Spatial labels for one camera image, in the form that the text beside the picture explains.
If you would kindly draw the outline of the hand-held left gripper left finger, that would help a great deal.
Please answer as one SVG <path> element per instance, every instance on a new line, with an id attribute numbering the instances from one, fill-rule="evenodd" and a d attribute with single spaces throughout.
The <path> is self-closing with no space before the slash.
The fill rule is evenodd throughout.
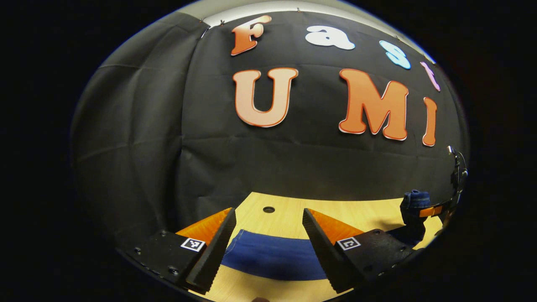
<path id="1" fill-rule="evenodd" d="M 205 294 L 219 271 L 236 221 L 235 208 L 227 208 L 177 232 L 157 231 L 120 253 L 155 279 Z"/>

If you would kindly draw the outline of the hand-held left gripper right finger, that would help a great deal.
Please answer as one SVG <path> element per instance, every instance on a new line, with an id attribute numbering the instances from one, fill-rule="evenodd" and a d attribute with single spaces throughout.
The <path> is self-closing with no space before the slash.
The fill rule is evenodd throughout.
<path id="1" fill-rule="evenodd" d="M 304 209 L 302 224 L 338 294 L 392 275 L 420 252 L 381 229 L 364 232 L 310 208 Z"/>

